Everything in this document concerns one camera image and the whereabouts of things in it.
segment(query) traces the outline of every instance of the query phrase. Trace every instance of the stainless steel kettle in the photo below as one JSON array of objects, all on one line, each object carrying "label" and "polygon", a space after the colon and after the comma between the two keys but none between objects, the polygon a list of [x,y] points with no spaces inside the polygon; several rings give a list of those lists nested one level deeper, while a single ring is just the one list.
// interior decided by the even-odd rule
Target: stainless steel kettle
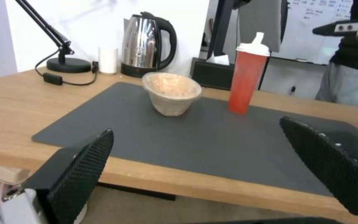
[{"label": "stainless steel kettle", "polygon": [[[132,15],[122,41],[121,73],[134,77],[167,67],[175,57],[177,43],[175,29],[169,21],[148,12],[140,14]],[[163,61],[161,30],[169,33],[171,45]]]}]

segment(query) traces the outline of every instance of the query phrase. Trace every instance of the white lid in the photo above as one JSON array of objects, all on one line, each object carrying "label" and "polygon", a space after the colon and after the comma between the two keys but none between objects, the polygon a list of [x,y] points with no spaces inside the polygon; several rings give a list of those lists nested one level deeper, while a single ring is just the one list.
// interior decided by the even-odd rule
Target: white lid
[{"label": "white lid", "polygon": [[241,43],[237,51],[243,51],[254,55],[270,56],[269,48],[262,44],[264,33],[257,32],[255,39],[250,44]]}]

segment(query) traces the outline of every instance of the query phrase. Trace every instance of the whiteboard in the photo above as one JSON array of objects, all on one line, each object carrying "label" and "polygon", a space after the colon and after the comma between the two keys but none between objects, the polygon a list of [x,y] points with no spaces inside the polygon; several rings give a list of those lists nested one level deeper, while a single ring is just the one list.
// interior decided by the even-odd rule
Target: whiteboard
[{"label": "whiteboard", "polygon": [[287,26],[273,57],[327,65],[342,37],[315,35],[316,27],[349,20],[353,0],[288,0]]}]

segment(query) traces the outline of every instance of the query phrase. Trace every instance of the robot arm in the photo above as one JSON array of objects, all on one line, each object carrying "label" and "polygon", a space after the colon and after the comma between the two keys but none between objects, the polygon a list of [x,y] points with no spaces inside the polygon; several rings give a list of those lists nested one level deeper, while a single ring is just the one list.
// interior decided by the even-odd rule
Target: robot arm
[{"label": "robot arm", "polygon": [[337,21],[317,27],[313,29],[313,34],[335,37],[355,35],[358,39],[358,20]]},{"label": "robot arm", "polygon": [[111,129],[58,150],[24,184],[2,193],[0,223],[75,223],[114,143]]}]

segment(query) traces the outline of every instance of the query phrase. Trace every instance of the paper bowl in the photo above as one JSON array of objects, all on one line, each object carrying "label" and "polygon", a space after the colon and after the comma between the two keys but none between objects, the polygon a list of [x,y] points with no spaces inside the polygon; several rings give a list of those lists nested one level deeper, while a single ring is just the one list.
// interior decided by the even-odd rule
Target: paper bowl
[{"label": "paper bowl", "polygon": [[150,72],[142,78],[154,108],[165,116],[179,116],[201,98],[201,86],[191,78],[163,72]]}]

